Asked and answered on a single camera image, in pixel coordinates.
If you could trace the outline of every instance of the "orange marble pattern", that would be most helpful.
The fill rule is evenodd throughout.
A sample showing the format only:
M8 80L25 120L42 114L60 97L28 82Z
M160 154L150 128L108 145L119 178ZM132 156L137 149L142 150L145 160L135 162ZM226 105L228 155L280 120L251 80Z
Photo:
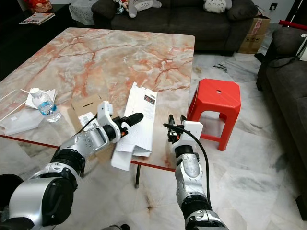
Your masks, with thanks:
M123 115L135 81L158 92L153 153L144 161L173 168L162 123L187 114L193 51L190 35L68 28L0 82L0 98L19 88L56 89L62 121L14 137L60 145L74 134L72 100L99 93Z

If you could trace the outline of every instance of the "white marble floor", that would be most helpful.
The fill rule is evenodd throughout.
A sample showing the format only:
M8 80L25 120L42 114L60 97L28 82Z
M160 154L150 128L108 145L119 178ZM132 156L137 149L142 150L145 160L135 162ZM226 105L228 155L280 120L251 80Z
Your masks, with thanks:
M194 56L190 100L204 78L235 81L241 92L240 115L226 150L218 151L217 142L201 139L209 158L213 209L230 230L305 230L307 221L302 221L295 203L299 191L291 167L273 117L256 88L259 66L253 55ZM223 123L217 118L215 113L202 115L205 133L220 135ZM16 173L24 179L44 166L55 151L3 138L0 146L1 173ZM204 168L204 157L200 157ZM135 165L124 172L109 162L90 161L85 178L78 183L71 216L55 229L100 230L125 222L132 230L184 230L175 174L142 167L140 187L135 189L135 172Z

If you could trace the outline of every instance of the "bottle cap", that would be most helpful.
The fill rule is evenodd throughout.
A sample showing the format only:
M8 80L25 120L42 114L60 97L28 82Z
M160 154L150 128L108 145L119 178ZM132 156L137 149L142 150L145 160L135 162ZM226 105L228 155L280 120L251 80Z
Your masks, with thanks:
M40 97L43 93L39 88L32 88L30 89L30 94L32 95L32 97L37 98Z

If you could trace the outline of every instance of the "plush toy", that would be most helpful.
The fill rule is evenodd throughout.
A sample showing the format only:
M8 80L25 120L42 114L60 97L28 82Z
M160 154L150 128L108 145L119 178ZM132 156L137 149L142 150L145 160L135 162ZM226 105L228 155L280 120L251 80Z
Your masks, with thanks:
M130 18L135 18L138 11L146 10L148 8L160 8L162 3L156 0L129 0L128 13Z
M232 7L231 0L204 0L203 9L213 13L224 13Z
M117 14L128 15L128 0L113 0L116 4Z

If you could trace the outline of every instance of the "power outlet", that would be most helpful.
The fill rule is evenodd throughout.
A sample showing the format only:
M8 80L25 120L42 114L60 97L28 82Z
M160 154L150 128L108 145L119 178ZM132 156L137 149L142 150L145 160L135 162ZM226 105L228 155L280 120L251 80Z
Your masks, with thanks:
M272 3L270 6L270 11L276 10L276 7L277 7L277 3Z

